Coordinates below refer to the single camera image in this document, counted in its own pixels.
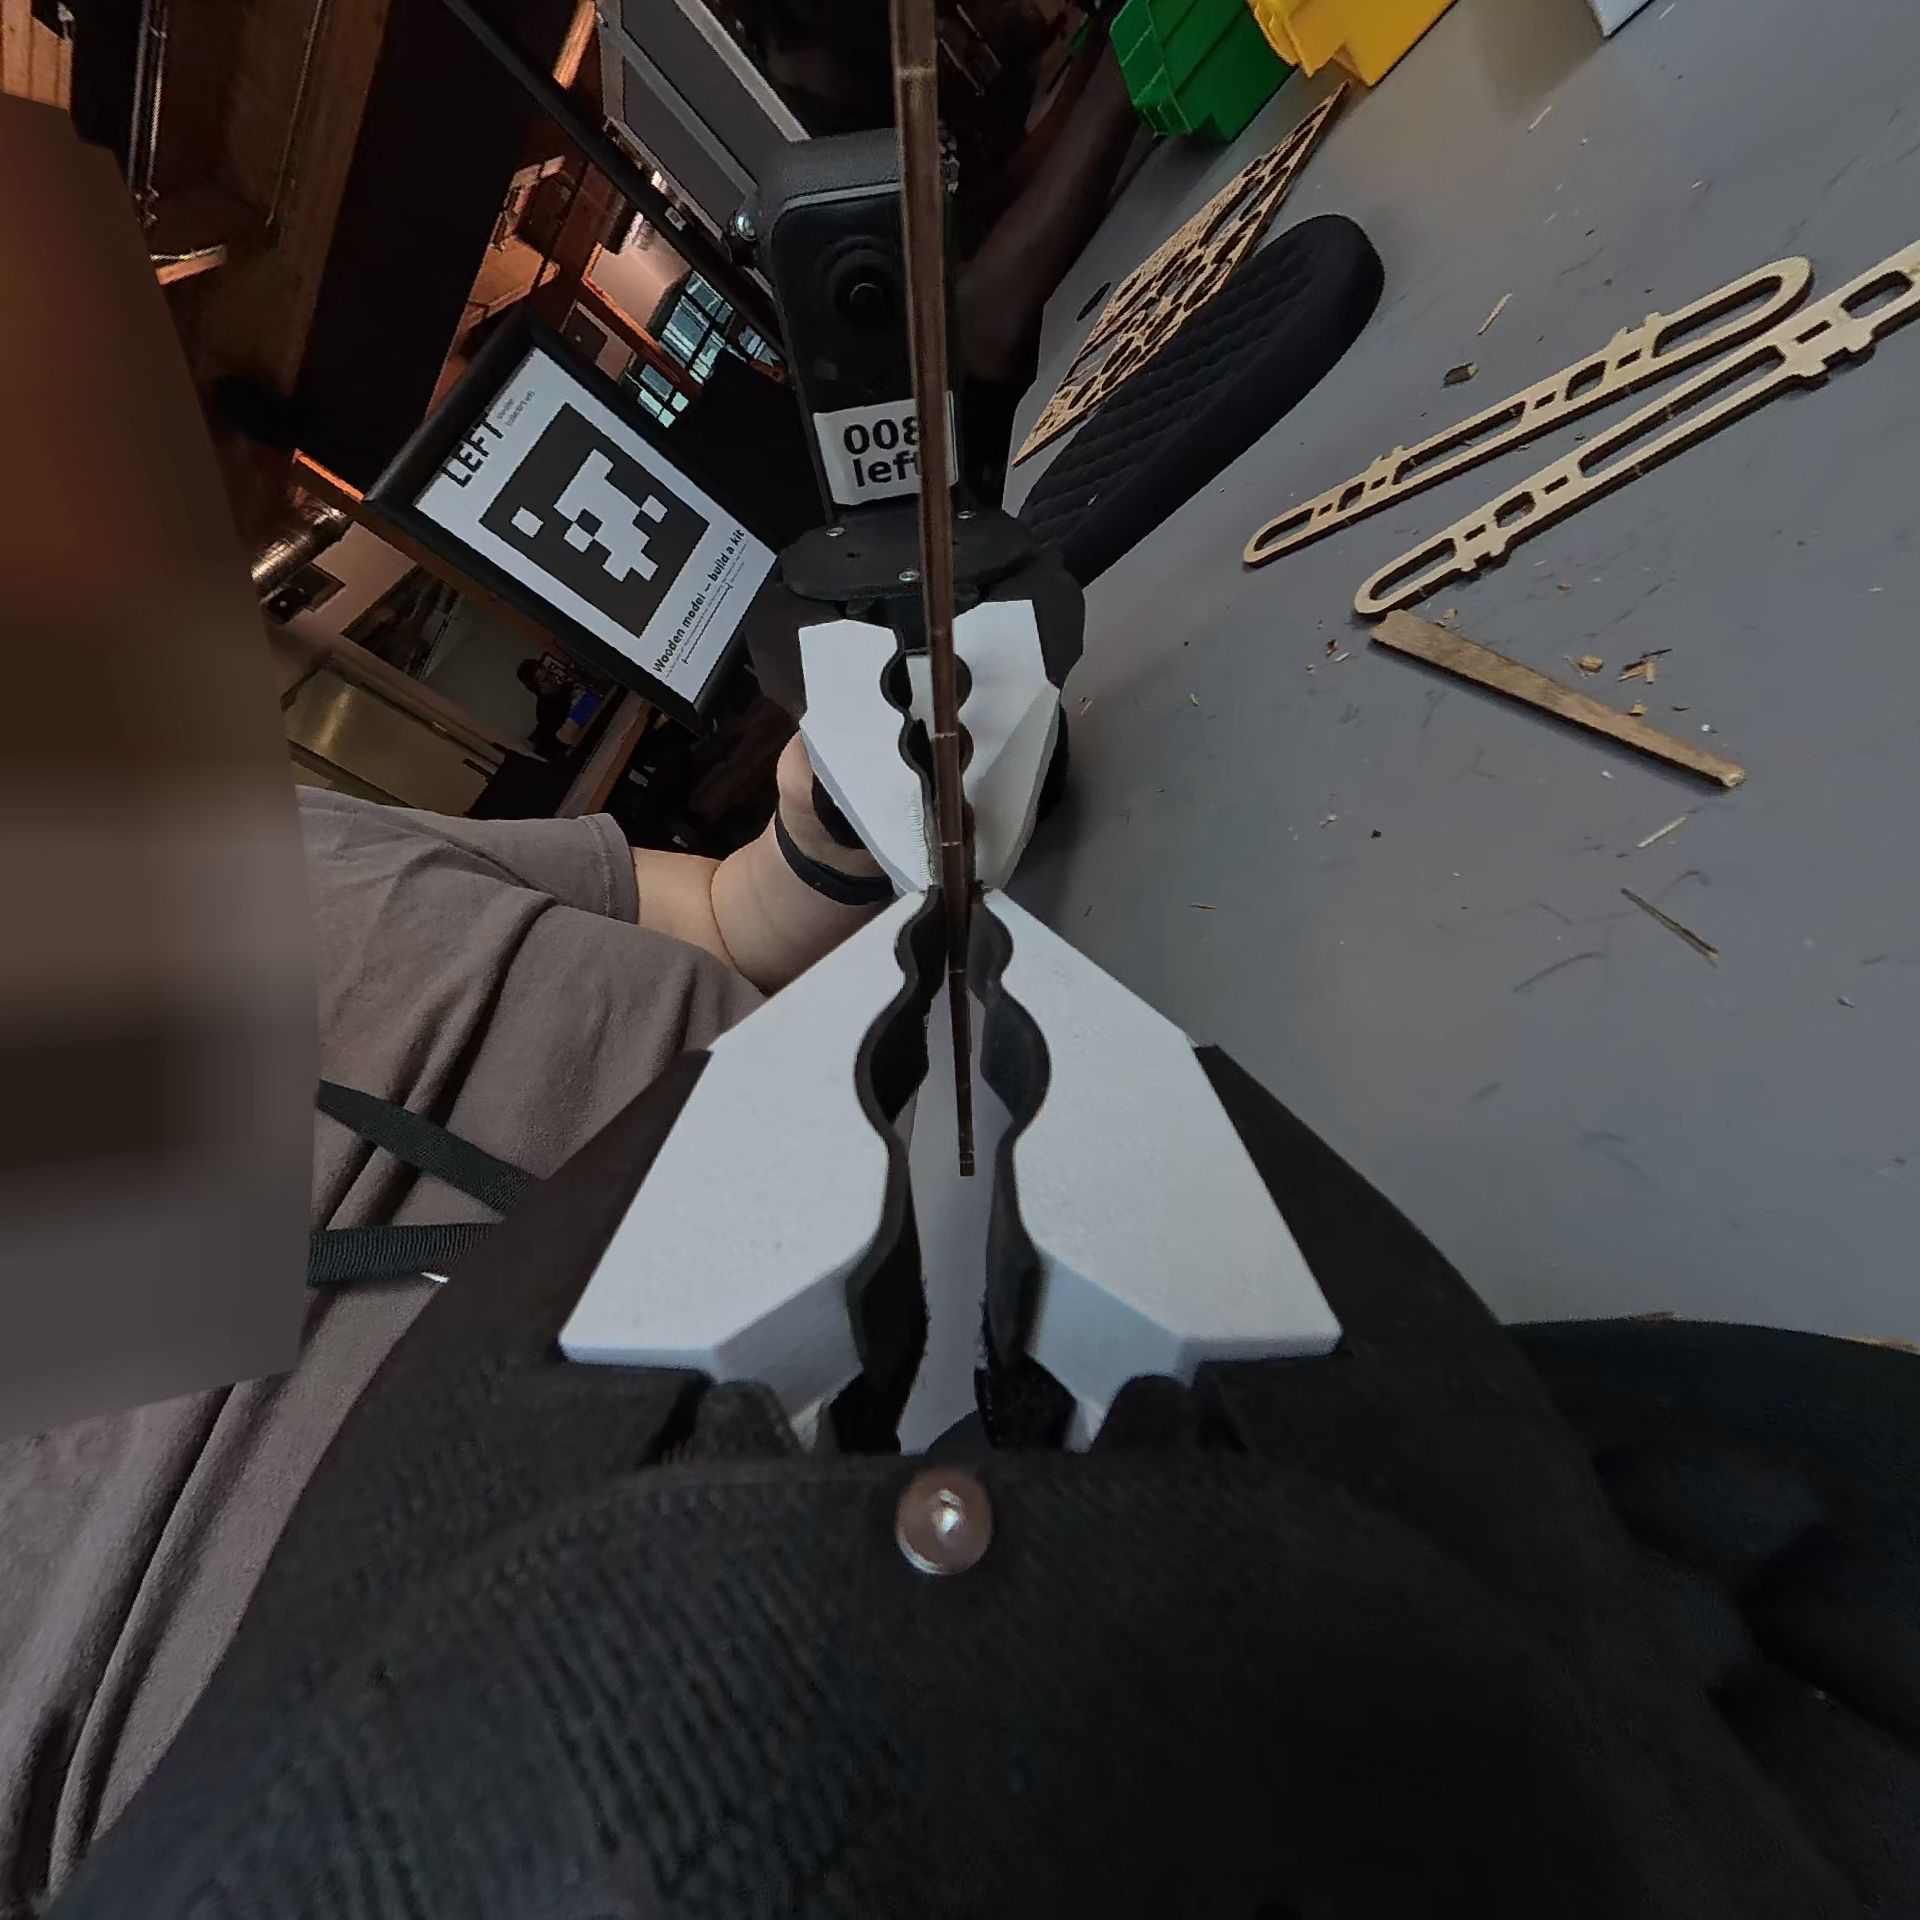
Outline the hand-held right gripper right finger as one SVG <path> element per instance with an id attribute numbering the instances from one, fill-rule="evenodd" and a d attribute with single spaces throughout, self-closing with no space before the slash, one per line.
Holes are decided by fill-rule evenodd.
<path id="1" fill-rule="evenodd" d="M 972 917 L 993 1151 L 977 1403 L 1085 1448 L 1139 1378 L 1331 1355 L 1339 1324 L 1201 1048 L 1005 894 Z"/>

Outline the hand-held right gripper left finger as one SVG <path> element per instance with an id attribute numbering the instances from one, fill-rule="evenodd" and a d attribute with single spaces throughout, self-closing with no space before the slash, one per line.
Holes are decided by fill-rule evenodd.
<path id="1" fill-rule="evenodd" d="M 901 895 L 698 1059 L 561 1349 L 768 1388 L 897 1448 L 929 1343 L 908 1142 L 940 899 Z"/>

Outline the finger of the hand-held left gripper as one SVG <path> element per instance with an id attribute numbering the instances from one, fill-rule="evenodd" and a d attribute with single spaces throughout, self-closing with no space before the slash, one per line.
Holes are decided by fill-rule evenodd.
<path id="1" fill-rule="evenodd" d="M 911 709 L 887 693 L 901 659 L 889 628 L 840 616 L 801 628 L 801 734 L 825 792 L 897 890 L 940 883 L 929 787 L 904 740 Z"/>
<path id="2" fill-rule="evenodd" d="M 954 622 L 954 651 L 968 669 L 959 724 L 970 756 L 962 772 L 975 827 L 978 885 L 1005 885 L 1036 830 L 1041 790 L 1059 743 L 1059 687 L 1031 600 L 984 604 Z"/>

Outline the laser-cut wooden parts sheet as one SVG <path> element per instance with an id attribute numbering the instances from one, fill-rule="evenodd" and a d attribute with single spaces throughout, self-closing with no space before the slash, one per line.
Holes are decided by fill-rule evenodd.
<path id="1" fill-rule="evenodd" d="M 1244 165 L 1147 260 L 1123 278 L 1011 463 L 1081 424 L 1231 284 L 1258 252 L 1289 188 L 1353 85 L 1337 83 L 1272 151 Z"/>
<path id="2" fill-rule="evenodd" d="M 946 172 L 940 126 L 938 7 L 931 2 L 893 2 L 889 19 L 906 323 L 919 422 L 919 583 L 929 644 L 929 750 L 946 923 L 955 1167 L 962 1180 L 970 1180 L 977 1175 L 970 1012 L 975 863 L 954 646 L 954 428 L 949 407 Z"/>

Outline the person's left forearm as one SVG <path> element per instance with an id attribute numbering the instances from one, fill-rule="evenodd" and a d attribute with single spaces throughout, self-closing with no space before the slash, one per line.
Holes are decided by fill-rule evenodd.
<path id="1" fill-rule="evenodd" d="M 642 928 L 729 965 L 760 991 L 794 982 L 897 899 L 866 855 L 834 868 L 783 821 L 727 856 L 633 847 L 632 868 Z"/>

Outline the person's left hand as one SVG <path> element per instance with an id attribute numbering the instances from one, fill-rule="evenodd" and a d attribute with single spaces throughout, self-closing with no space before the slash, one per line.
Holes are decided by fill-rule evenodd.
<path id="1" fill-rule="evenodd" d="M 858 830 L 817 776 L 802 732 L 796 732 L 780 755 L 777 818 L 784 834 L 812 862 L 840 872 L 863 870 L 869 859 Z"/>

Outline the framed left marker sign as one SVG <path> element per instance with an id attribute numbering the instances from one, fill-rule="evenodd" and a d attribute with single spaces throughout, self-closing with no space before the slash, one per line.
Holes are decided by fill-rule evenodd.
<path id="1" fill-rule="evenodd" d="M 668 430 L 520 311 L 364 500 L 572 661 L 704 732 L 777 550 L 673 454 Z"/>

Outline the black quilted cushion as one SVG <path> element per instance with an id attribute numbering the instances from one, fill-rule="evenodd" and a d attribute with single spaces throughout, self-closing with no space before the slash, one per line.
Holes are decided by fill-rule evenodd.
<path id="1" fill-rule="evenodd" d="M 1091 586 L 1333 371 L 1383 286 L 1381 254 L 1352 216 L 1289 227 L 1096 407 L 1018 519 Z"/>

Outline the green storage bin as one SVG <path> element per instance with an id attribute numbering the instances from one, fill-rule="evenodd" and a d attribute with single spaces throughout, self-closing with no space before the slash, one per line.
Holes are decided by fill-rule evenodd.
<path id="1" fill-rule="evenodd" d="M 1139 114 L 1163 136 L 1231 143 L 1291 75 L 1245 2 L 1124 2 L 1111 47 Z"/>

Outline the tapered wooden stick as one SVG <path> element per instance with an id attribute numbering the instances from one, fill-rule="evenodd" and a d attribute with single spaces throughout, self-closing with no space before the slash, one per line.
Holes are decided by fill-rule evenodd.
<path id="1" fill-rule="evenodd" d="M 1615 709 L 1545 672 L 1453 628 L 1404 611 L 1388 613 L 1372 642 L 1395 656 L 1468 682 L 1500 699 L 1541 712 L 1556 724 L 1605 739 L 1628 752 L 1716 789 L 1736 790 L 1747 782 L 1743 763 L 1653 727 L 1645 718 Z"/>

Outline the thin wood sliver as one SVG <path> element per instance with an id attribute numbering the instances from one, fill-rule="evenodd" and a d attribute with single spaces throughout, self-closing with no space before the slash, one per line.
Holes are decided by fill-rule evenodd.
<path id="1" fill-rule="evenodd" d="M 1651 920 L 1656 920 L 1656 923 L 1659 923 L 1663 928 L 1666 928 L 1666 930 L 1671 932 L 1671 938 L 1674 938 L 1674 939 L 1679 939 L 1680 944 L 1684 944 L 1687 949 L 1692 949 L 1692 954 L 1697 954 L 1697 955 L 1698 955 L 1704 963 L 1708 963 L 1709 967 L 1716 967 L 1716 965 L 1721 963 L 1721 949 L 1719 949 L 1719 947 L 1709 944 L 1704 934 L 1698 934 L 1697 930 L 1692 930 L 1687 923 L 1683 923 L 1680 918 L 1675 918 L 1674 914 L 1669 914 L 1669 911 L 1666 911 L 1665 908 L 1659 908 L 1658 903 L 1653 903 L 1653 901 L 1643 899 L 1641 894 L 1637 894 L 1637 891 L 1634 891 L 1634 890 L 1629 890 L 1629 886 L 1628 886 L 1628 890 L 1623 886 L 1623 890 L 1621 890 L 1621 895 L 1623 895 L 1623 901 L 1628 901 L 1629 906 L 1634 906 L 1634 908 L 1637 908 L 1643 917 L 1649 917 Z"/>

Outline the yellow storage bin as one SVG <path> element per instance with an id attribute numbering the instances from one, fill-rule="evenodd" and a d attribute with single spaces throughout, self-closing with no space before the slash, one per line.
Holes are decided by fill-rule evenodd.
<path id="1" fill-rule="evenodd" d="M 1333 63 L 1364 86 L 1378 85 L 1451 7 L 1450 0 L 1248 2 L 1288 67 L 1314 75 Z"/>

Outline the scattered wood chips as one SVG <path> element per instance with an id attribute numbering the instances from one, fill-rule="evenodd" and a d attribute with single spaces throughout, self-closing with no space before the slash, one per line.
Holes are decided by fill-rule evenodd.
<path id="1" fill-rule="evenodd" d="M 1537 661 L 1528 661 L 1528 659 L 1519 656 L 1508 646 L 1501 646 L 1492 639 L 1475 636 L 1472 631 L 1468 631 L 1459 622 L 1459 616 L 1418 614 L 1418 613 L 1410 613 L 1410 614 L 1435 622 L 1445 628 L 1453 628 L 1456 632 L 1463 632 L 1472 639 L 1479 639 L 1479 642 L 1497 648 L 1501 656 L 1508 656 L 1508 659 L 1516 659 L 1516 661 L 1521 661 L 1529 667 L 1537 667 L 1537 669 L 1545 672 L 1548 676 L 1552 676 L 1556 682 L 1563 682 L 1563 683 L 1568 683 L 1568 686 L 1572 686 L 1583 693 L 1589 693 L 1592 698 L 1596 698 L 1596 699 L 1601 699 L 1601 701 L 1605 701 L 1615 709 L 1641 715 L 1653 727 L 1658 727 L 1666 734 L 1680 736 L 1689 743 L 1697 743 L 1698 747 L 1705 747 L 1708 743 L 1716 744 L 1721 740 L 1721 727 L 1712 720 L 1709 712 L 1705 712 L 1697 704 L 1684 704 L 1684 701 L 1675 701 L 1675 699 L 1665 698 L 1665 687 L 1666 687 L 1665 669 L 1674 661 L 1674 651 L 1669 651 L 1669 648 L 1643 646 L 1637 654 L 1611 656 L 1611 654 L 1599 654 L 1599 651 L 1593 651 L 1593 646 L 1580 646 L 1570 654 L 1559 656 L 1556 661 L 1537 663 Z M 1410 667 L 1415 674 L 1420 674 L 1420 676 L 1434 682 L 1435 686 L 1440 686 L 1440 691 L 1466 691 L 1472 698 L 1481 698 L 1481 699 L 1485 699 L 1496 706 L 1511 709 L 1516 712 L 1528 712 L 1528 715 L 1539 718 L 1539 720 L 1543 720 L 1552 727 L 1559 727 L 1559 730 L 1570 730 L 1570 727 L 1556 724 L 1554 720 L 1551 720 L 1551 718 L 1545 718 L 1537 710 L 1529 710 L 1524 706 L 1500 699 L 1497 695 L 1492 695 L 1489 691 L 1481 691 L 1481 687 L 1476 687 L 1468 682 L 1448 676 L 1448 674 L 1443 674 L 1434 667 L 1408 661 L 1404 656 L 1395 656 L 1395 654 L 1376 646 L 1372 642 L 1372 632 L 1375 632 L 1378 622 L 1369 622 L 1369 624 L 1364 624 L 1364 628 L 1356 628 L 1356 631 L 1345 632 L 1345 636 L 1325 636 L 1320 654 L 1308 664 L 1308 674 L 1314 676 L 1314 679 L 1325 679 L 1331 674 L 1331 669 L 1337 667 L 1337 664 L 1356 664 L 1359 661 L 1363 661 L 1367 656 L 1378 656 L 1388 663 L 1401 663 L 1401 664 Z"/>

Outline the slotted wooden strip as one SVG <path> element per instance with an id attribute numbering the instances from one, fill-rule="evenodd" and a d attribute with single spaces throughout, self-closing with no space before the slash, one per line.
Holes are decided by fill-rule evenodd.
<path id="1" fill-rule="evenodd" d="M 1483 407 L 1431 436 L 1375 458 L 1353 478 L 1265 522 L 1241 549 L 1260 568 L 1399 499 L 1524 448 L 1601 407 L 1712 362 L 1788 317 L 1813 286 L 1813 260 L 1783 256 L 1671 312 L 1651 312 L 1556 373 Z"/>
<path id="2" fill-rule="evenodd" d="M 1824 384 L 1841 366 L 1863 362 L 1915 312 L 1919 247 L 1906 247 L 1381 567 L 1359 588 L 1356 616 L 1381 619 L 1415 607 L 1443 588 L 1501 565 L 1519 544 L 1684 448 L 1785 392 Z"/>

